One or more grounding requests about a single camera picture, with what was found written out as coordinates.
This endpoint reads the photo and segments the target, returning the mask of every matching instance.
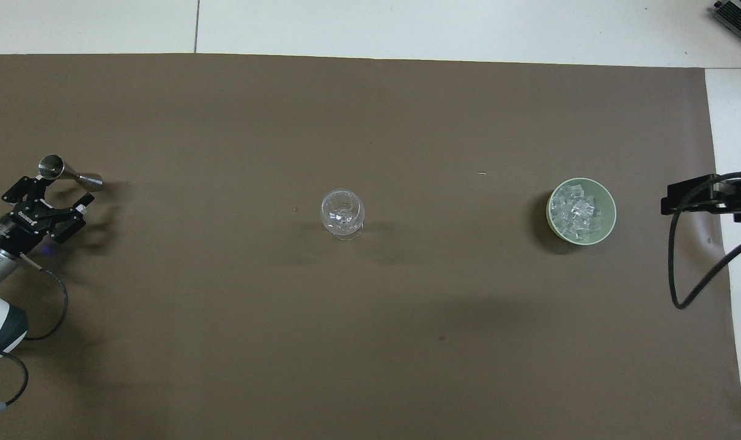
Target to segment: cable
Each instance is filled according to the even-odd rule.
[[[725,175],[719,175],[717,177],[711,178],[703,183],[700,183],[699,185],[695,186],[691,191],[687,192],[686,195],[683,197],[683,200],[680,201],[680,204],[678,204],[677,208],[675,208],[675,212],[672,216],[672,223],[669,224],[669,242],[668,242],[668,248],[667,248],[667,270],[669,275],[669,295],[672,297],[672,303],[675,304],[675,307],[677,307],[680,310],[685,309],[688,307],[689,304],[691,304],[692,301],[694,301],[695,298],[697,298],[697,295],[699,295],[699,292],[702,292],[702,290],[705,288],[705,286],[708,285],[708,282],[711,281],[711,279],[714,278],[726,265],[731,262],[734,257],[738,256],[741,253],[741,243],[739,246],[735,247],[730,253],[726,254],[723,258],[720,259],[719,262],[715,263],[714,267],[712,267],[708,273],[703,276],[703,278],[697,283],[697,285],[694,287],[694,289],[691,291],[691,293],[688,294],[685,300],[683,302],[678,301],[677,298],[677,292],[675,290],[675,228],[677,227],[677,221],[680,218],[680,214],[683,212],[683,209],[686,208],[686,205],[694,200],[694,197],[700,192],[703,191],[703,189],[708,188],[709,186],[719,183],[720,181],[724,182],[726,180],[732,179],[732,178],[741,178],[741,172],[734,172],[734,173],[728,173]]]
[[[26,390],[26,387],[28,386],[28,368],[26,368],[26,364],[23,363],[23,361],[20,360],[20,357],[16,357],[14,354],[6,353],[6,351],[0,350],[0,356],[4,356],[7,359],[11,359],[13,362],[18,364],[18,366],[23,370],[23,384],[20,386],[20,389],[18,390],[18,393],[16,393],[15,397],[10,398],[6,401],[6,403],[0,403],[0,411],[6,408],[7,406],[10,406],[11,404],[15,403],[21,395],[23,395],[23,392]]]
[[[55,326],[53,326],[50,331],[46,332],[46,334],[42,336],[36,336],[36,337],[24,337],[24,340],[43,340],[46,337],[49,337],[51,334],[54,334],[58,330],[58,328],[61,327],[61,324],[64,323],[64,320],[66,319],[66,312],[68,312],[69,309],[69,293],[66,291],[66,284],[64,284],[63,279],[60,278],[60,276],[56,275],[52,271],[41,267],[40,265],[36,264],[32,259],[26,256],[26,254],[20,254],[21,259],[35,267],[37,270],[39,270],[41,273],[47,273],[47,275],[52,276],[52,278],[55,279],[55,281],[58,282],[58,285],[61,286],[61,292],[64,294],[64,308],[61,311],[61,317],[58,318],[58,322],[55,323]]]

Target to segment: clear glass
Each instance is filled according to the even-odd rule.
[[[322,224],[340,240],[359,236],[365,220],[365,206],[348,189],[334,189],[322,200]]]

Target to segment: bowl of ice cubes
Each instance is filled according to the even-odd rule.
[[[547,201],[547,224],[564,240],[587,246],[613,231],[616,204],[613,195],[597,181],[570,178],[555,188]]]

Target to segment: robotiq logo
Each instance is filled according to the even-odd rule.
[[[31,226],[36,226],[36,223],[39,223],[39,222],[36,222],[35,220],[33,220],[32,218],[30,218],[29,216],[23,214],[23,211],[18,211],[18,215],[20,217],[22,217],[23,220],[25,220],[26,222],[28,222],[29,225],[31,225]]]

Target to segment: white table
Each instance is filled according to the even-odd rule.
[[[709,16],[711,3],[0,0],[0,53],[258,53],[705,67],[715,167],[733,172],[741,169],[741,41]],[[741,242],[741,225],[724,217],[721,226],[730,250]],[[741,256],[730,264],[730,276],[741,382]]]

